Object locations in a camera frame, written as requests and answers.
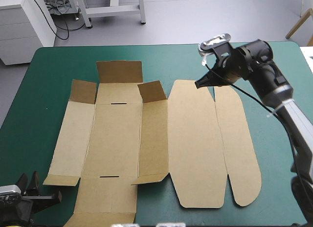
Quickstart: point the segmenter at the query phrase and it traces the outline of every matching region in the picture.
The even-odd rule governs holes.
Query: white tabletop
[[[301,51],[313,73],[313,47],[300,47]]]

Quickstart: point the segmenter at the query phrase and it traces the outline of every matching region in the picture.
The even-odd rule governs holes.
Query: gray floor
[[[120,0],[132,4],[138,0]],[[70,33],[55,46],[77,45],[152,45],[199,43],[220,33],[229,33],[233,42],[255,39],[283,41],[298,21],[301,0],[145,0],[147,24],[137,15],[93,19],[92,29]],[[87,0],[90,7],[103,6],[108,0]],[[312,7],[305,0],[305,9]],[[79,27],[66,16],[70,28]],[[55,22],[64,27],[63,21]],[[305,46],[312,35],[313,23],[307,21],[292,40]],[[65,37],[66,32],[58,35]],[[28,65],[5,66],[0,62],[0,125],[2,125]]]

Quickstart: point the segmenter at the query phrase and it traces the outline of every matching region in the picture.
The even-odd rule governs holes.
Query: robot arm
[[[283,124],[295,147],[292,171],[293,194],[309,223],[313,223],[313,125],[292,98],[293,88],[273,61],[268,43],[256,40],[238,48],[229,43],[230,35],[223,34],[199,44],[199,54],[214,54],[216,62],[200,80],[197,88],[232,85],[238,79],[248,80],[262,103],[274,109],[274,116]]]

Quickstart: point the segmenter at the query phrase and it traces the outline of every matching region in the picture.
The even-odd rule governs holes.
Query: white cable
[[[284,107],[285,105],[288,105],[290,104],[291,102],[294,102],[294,100],[291,98],[291,99],[288,99],[286,101],[283,101],[279,106],[277,106],[271,113],[269,113],[267,115],[267,118],[273,116],[274,114],[276,114],[277,111],[279,111],[282,107]]]

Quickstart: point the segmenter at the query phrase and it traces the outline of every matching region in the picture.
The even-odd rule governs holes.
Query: cardboard flap
[[[48,174],[44,185],[76,186],[80,177],[58,176]]]
[[[88,148],[93,104],[68,101],[49,173],[44,184],[75,186]]]
[[[81,178],[75,213],[136,213],[136,177]]]
[[[73,79],[69,100],[74,102],[94,104],[96,89],[96,83]]]
[[[168,173],[138,177],[138,179],[135,182],[133,182],[132,184],[147,184],[147,183],[161,182],[162,180],[164,180],[164,178],[167,175],[168,175]]]
[[[64,227],[111,227],[133,223],[135,213],[74,213]]]
[[[215,103],[207,88],[176,80],[168,100],[169,170],[183,207],[219,208],[227,172]]]
[[[97,62],[100,83],[142,83],[141,62]]]
[[[238,205],[246,206],[257,198],[262,182],[245,111],[231,87],[215,87],[214,92],[233,195]]]
[[[166,100],[166,95],[160,81],[138,84],[138,88],[143,103]]]

